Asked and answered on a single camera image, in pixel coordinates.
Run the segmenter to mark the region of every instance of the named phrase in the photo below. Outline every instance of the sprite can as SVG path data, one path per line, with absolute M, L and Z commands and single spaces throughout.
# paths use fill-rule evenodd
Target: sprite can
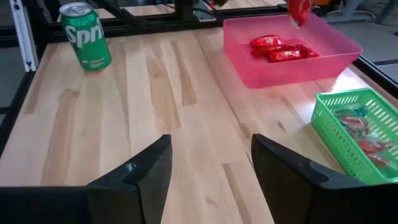
M 100 19 L 92 6 L 74 2 L 60 8 L 61 24 L 67 33 L 80 65 L 86 71 L 98 71 L 111 61 Z

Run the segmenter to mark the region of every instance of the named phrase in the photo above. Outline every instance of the floor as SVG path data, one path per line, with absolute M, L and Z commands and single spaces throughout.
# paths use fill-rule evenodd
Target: floor
M 76 0 L 61 0 L 62 4 Z M 153 4 L 155 0 L 118 0 L 121 6 L 132 6 L 138 4 Z M 392 32 L 398 31 L 398 16 L 394 12 L 393 16 L 387 18 L 388 24 L 397 26 L 382 26 L 371 22 L 350 22 L 334 24 L 333 27 L 340 30 L 350 39 L 358 43 L 364 49 L 363 55 L 372 62 L 398 62 L 398 36 Z M 11 10 L 8 0 L 0 0 L 0 26 L 10 26 L 13 24 Z M 18 47 L 0 49 L 0 107 L 9 106 L 17 90 L 19 82 L 24 74 L 22 58 Z M 398 82 L 398 63 L 393 65 L 383 65 L 380 69 L 387 73 L 391 78 Z

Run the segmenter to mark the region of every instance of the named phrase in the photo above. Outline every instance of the metal frame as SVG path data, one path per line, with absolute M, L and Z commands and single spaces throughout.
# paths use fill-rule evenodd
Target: metal frame
M 96 0 L 95 2 L 104 2 L 105 0 Z M 30 20 L 33 21 L 33 35 L 37 43 L 37 56 L 40 58 L 43 56 L 44 50 L 49 43 L 66 42 L 68 41 L 62 26 L 60 23 L 48 23 L 42 15 L 42 12 L 38 11 L 38 5 L 34 0 L 28 0 L 24 2 L 29 12 Z M 121 11 L 113 9 L 116 14 Z M 171 14 L 161 14 L 154 16 L 133 16 L 127 15 L 122 12 L 123 16 L 121 19 L 104 19 L 101 20 L 103 25 L 104 34 L 106 37 L 120 37 L 126 35 L 141 35 L 141 34 L 153 34 L 159 32 L 175 32 L 181 30 L 193 30 L 193 29 L 209 29 L 214 27 L 222 27 L 223 20 L 217 19 L 215 21 L 198 21 L 191 20 L 189 13 L 183 10 L 190 10 L 190 6 L 183 7 L 181 5 L 176 6 L 176 12 Z M 269 16 L 286 14 L 286 9 L 282 7 L 252 7 L 244 9 L 228 9 L 219 11 L 223 19 L 237 18 L 237 17 L 250 17 L 250 16 Z M 127 19 L 134 19 L 134 22 L 126 22 Z M 12 27 L 0 28 L 0 47 L 15 47 L 18 44 L 17 32 Z M 386 76 L 375 64 L 360 56 L 354 63 L 362 72 L 373 79 L 378 85 L 387 90 L 393 97 L 398 98 L 398 84 Z M 24 78 L 18 88 L 18 91 L 8 108 L 0 108 L 0 114 L 6 114 L 0 125 L 0 156 L 6 146 L 8 137 L 12 131 L 12 127 L 16 122 L 17 116 L 21 109 L 21 106 L 25 100 L 26 94 L 32 83 L 34 71 L 26 72 Z
M 36 71 L 39 63 L 37 60 L 36 47 L 33 40 L 32 29 L 30 28 L 30 20 L 27 15 L 27 10 L 21 0 L 9 0 L 9 2 L 18 36 L 19 48 L 24 61 L 25 71 Z

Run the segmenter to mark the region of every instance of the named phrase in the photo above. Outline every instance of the light wood tabletop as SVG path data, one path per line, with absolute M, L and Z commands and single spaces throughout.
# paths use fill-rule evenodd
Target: light wood tabletop
M 0 159 L 0 185 L 85 185 L 169 133 L 162 223 L 273 223 L 251 164 L 253 133 L 342 172 L 310 124 L 315 94 L 370 85 L 397 105 L 353 66 L 251 90 L 223 52 L 222 28 L 112 38 L 109 49 L 112 64 L 90 73 L 69 43 L 48 45 Z

